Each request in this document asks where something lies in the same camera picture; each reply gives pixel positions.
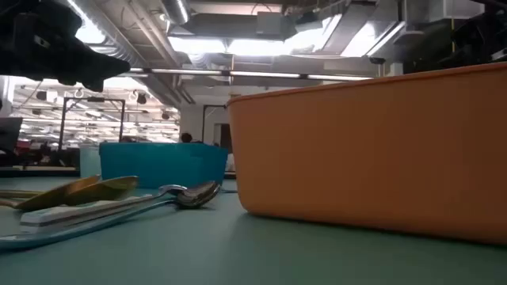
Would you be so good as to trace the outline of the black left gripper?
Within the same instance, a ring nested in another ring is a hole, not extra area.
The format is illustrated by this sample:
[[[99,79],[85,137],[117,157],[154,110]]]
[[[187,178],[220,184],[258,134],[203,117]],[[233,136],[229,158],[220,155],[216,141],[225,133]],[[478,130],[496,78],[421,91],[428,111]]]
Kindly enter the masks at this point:
[[[102,92],[104,81],[131,69],[128,61],[90,49],[75,37],[80,16],[61,1],[1,0],[1,74],[62,78]]]

